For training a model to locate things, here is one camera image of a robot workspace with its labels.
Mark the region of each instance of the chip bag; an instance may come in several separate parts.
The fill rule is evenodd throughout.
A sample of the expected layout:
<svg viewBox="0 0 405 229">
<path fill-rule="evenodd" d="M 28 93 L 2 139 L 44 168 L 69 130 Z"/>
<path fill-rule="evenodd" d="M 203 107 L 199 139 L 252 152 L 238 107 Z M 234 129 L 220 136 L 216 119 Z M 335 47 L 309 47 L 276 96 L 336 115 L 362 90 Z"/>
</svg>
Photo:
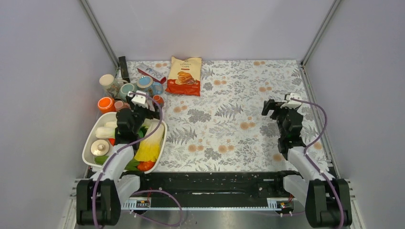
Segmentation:
<svg viewBox="0 0 405 229">
<path fill-rule="evenodd" d="M 166 92 L 200 96 L 201 58 L 179 60 L 171 57 Z"/>
</svg>

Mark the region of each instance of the orange flower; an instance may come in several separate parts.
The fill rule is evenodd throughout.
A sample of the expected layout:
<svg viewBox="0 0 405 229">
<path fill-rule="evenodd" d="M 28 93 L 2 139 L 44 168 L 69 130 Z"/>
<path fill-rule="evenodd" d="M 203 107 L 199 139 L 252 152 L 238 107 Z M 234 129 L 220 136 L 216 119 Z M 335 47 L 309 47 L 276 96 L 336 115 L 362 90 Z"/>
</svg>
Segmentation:
<svg viewBox="0 0 405 229">
<path fill-rule="evenodd" d="M 274 154 L 273 155 L 273 160 L 275 161 L 282 161 L 284 159 L 282 154 Z"/>
<path fill-rule="evenodd" d="M 189 145 L 189 152 L 195 152 L 196 149 L 197 149 L 197 146 Z"/>
<path fill-rule="evenodd" d="M 316 143 L 314 144 L 314 148 L 315 148 L 315 149 L 322 149 L 322 144 L 319 143 L 319 142 L 316 142 Z"/>
<path fill-rule="evenodd" d="M 241 129 L 242 130 L 247 130 L 249 128 L 249 124 L 247 122 L 242 122 L 241 123 Z"/>
<path fill-rule="evenodd" d="M 220 146 L 218 147 L 218 151 L 219 151 L 221 154 L 226 153 L 226 146 L 220 145 Z"/>
</svg>

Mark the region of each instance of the floral pattern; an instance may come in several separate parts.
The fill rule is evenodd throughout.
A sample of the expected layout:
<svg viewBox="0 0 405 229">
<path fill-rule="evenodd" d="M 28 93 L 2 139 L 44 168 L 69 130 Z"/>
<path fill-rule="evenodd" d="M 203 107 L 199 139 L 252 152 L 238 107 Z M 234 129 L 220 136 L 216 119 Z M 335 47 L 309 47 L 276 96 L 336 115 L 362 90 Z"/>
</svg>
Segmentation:
<svg viewBox="0 0 405 229">
<path fill-rule="evenodd" d="M 168 75 L 170 62 L 128 62 L 132 82 L 142 75 L 139 64 Z M 296 170 L 278 153 L 276 122 L 262 116 L 263 102 L 282 101 L 289 92 L 307 95 L 296 61 L 203 61 L 201 96 L 164 92 L 163 119 L 168 136 L 155 171 L 280 171 Z M 303 104 L 302 138 L 317 136 L 312 109 Z M 322 168 L 326 157 L 320 143 L 309 154 Z"/>
</svg>

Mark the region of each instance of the gray wall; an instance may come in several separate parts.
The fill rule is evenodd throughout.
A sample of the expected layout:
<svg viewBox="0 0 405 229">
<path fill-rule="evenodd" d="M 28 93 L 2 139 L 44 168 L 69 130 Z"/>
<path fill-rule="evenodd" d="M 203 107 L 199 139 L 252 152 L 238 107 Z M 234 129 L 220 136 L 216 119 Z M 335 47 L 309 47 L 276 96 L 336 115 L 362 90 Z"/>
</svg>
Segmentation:
<svg viewBox="0 0 405 229">
<path fill-rule="evenodd" d="M 333 0 L 89 0 L 127 60 L 302 59 Z"/>
<path fill-rule="evenodd" d="M 113 72 L 79 1 L 1 1 L 1 228 L 56 228 Z"/>
<path fill-rule="evenodd" d="M 405 1 L 346 0 L 307 65 L 368 229 L 403 228 Z"/>
</svg>

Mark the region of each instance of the table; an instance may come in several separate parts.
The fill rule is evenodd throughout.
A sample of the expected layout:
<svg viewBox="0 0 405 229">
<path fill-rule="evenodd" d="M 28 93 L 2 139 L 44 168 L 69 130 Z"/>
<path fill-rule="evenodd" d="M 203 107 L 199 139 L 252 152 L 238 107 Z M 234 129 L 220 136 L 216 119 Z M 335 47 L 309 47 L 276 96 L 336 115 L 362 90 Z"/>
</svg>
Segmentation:
<svg viewBox="0 0 405 229">
<path fill-rule="evenodd" d="M 145 64 L 168 75 L 169 61 L 127 62 L 132 82 Z M 201 96 L 164 92 L 163 118 L 168 137 L 157 172 L 260 172 L 296 170 L 278 152 L 277 124 L 261 116 L 263 102 L 282 101 L 289 92 L 308 100 L 297 62 L 203 61 Z M 312 109 L 303 104 L 302 138 L 310 143 L 317 134 Z M 322 169 L 327 167 L 322 144 L 309 148 Z"/>
</svg>

